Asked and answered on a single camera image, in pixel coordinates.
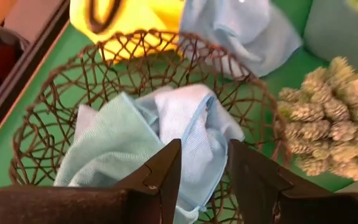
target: light blue cloth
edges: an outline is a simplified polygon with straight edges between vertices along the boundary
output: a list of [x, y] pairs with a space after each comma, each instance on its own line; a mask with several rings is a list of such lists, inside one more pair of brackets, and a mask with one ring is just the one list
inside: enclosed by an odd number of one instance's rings
[[193, 223], [222, 177], [228, 140], [244, 139], [204, 85], [166, 86], [136, 101], [121, 93], [99, 112], [80, 106], [55, 185], [111, 186], [175, 138], [182, 140], [182, 172], [174, 223]]
[[[186, 0], [180, 30], [224, 47], [258, 77], [281, 66], [302, 45], [288, 19], [269, 0]], [[208, 49], [202, 49], [203, 44], [198, 42], [197, 46], [200, 51], [196, 57], [209, 54]], [[194, 57], [192, 50], [184, 53]], [[220, 70], [218, 60], [207, 57], [206, 62], [211, 64], [212, 60]], [[230, 72], [229, 64], [235, 78], [248, 75], [227, 55], [223, 57], [224, 73]]]

